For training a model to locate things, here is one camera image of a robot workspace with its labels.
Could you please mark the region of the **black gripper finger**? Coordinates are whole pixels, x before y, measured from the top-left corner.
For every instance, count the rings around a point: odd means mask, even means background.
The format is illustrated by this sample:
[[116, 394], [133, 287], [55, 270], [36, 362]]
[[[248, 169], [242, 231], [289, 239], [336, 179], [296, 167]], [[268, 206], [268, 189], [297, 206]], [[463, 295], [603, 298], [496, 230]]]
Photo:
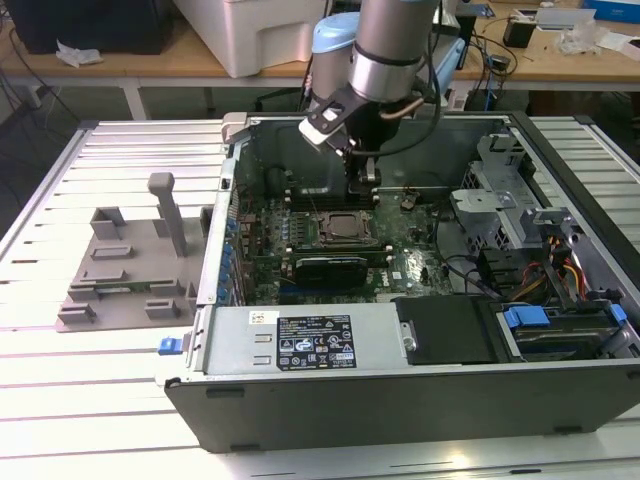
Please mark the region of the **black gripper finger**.
[[346, 157], [347, 191], [353, 195], [369, 195], [381, 184], [381, 173], [375, 156]]

